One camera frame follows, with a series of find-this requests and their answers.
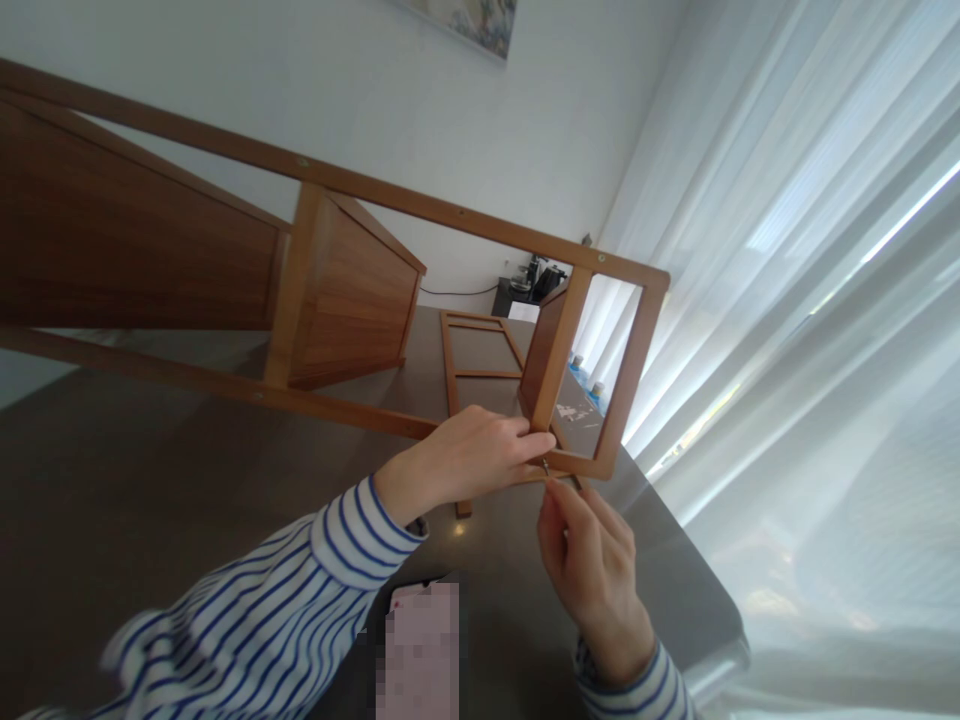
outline blue and white striped shirt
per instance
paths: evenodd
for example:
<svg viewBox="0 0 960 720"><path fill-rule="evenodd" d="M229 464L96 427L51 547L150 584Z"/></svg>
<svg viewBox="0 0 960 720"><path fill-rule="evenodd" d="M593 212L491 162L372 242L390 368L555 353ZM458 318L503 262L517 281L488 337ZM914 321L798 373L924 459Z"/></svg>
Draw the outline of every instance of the blue and white striped shirt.
<svg viewBox="0 0 960 720"><path fill-rule="evenodd" d="M368 477L206 575L170 609L128 622L102 660L124 688L115 701L86 715L40 708L23 718L302 718L363 629L377 590L425 539L390 519ZM694 715L662 646L622 690L596 683L582 641L575 668L595 717Z"/></svg>

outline white curtain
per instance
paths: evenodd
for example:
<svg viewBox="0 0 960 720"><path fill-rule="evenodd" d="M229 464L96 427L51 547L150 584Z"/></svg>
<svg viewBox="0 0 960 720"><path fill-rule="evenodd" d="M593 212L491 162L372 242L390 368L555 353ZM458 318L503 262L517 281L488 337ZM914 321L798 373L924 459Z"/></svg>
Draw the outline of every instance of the white curtain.
<svg viewBox="0 0 960 720"><path fill-rule="evenodd" d="M958 170L960 2L691 5L600 246L673 279L624 444L744 618L711 714L960 714Z"/></svg>

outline gray table surface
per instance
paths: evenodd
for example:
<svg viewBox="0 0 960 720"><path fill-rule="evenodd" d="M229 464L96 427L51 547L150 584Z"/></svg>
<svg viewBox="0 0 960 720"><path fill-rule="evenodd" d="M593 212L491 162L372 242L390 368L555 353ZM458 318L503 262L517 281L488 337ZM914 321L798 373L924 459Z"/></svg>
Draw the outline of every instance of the gray table surface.
<svg viewBox="0 0 960 720"><path fill-rule="evenodd" d="M509 321L521 349L533 325ZM454 329L460 369L511 369L502 337ZM136 349L257 376L262 333L139 332ZM443 420L439 312L418 308L407 363L325 393ZM463 379L461 403L519 414L516 381ZM568 376L558 406L573 449L590 452L599 414ZM97 672L113 632L172 604L201 574L314 511L411 441L87 370L0 412L0 706L86 708L116 691ZM594 487L637 539L638 591L702 701L745 668L740 615L621 449ZM378 596L368 633L311 717L366 717L389 589L457 573L467 611L461 668L469 717L584 717L572 675L576 632L541 565L538 484L428 516L430 538Z"/></svg>

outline hand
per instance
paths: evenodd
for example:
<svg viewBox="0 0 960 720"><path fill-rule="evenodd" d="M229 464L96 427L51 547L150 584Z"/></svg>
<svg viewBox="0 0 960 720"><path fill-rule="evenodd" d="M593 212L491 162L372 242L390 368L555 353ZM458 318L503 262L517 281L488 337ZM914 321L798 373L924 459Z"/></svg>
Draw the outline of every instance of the hand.
<svg viewBox="0 0 960 720"><path fill-rule="evenodd" d="M601 679L614 688L629 685L650 663L657 642L637 597L630 526L596 490L578 495L551 479L537 534L547 574Z"/></svg>
<svg viewBox="0 0 960 720"><path fill-rule="evenodd" d="M525 463L557 444L529 430L526 418L471 405L384 465L373 477L377 495L402 527L442 503L523 482L539 471Z"/></svg>

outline cable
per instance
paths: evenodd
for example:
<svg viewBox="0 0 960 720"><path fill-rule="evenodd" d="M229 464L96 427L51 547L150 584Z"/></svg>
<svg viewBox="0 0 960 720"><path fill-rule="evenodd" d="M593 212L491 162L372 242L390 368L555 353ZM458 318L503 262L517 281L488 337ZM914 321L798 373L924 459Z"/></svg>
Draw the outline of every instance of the cable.
<svg viewBox="0 0 960 720"><path fill-rule="evenodd" d="M434 292L433 290L427 290L425 287L421 287L420 289L423 290L425 293L430 293L431 295L483 295L484 293L488 293L491 290L496 290L498 287L499 285L494 285L492 288L487 288L486 290L481 290L480 292L475 292L475 293L438 293L438 292Z"/></svg>

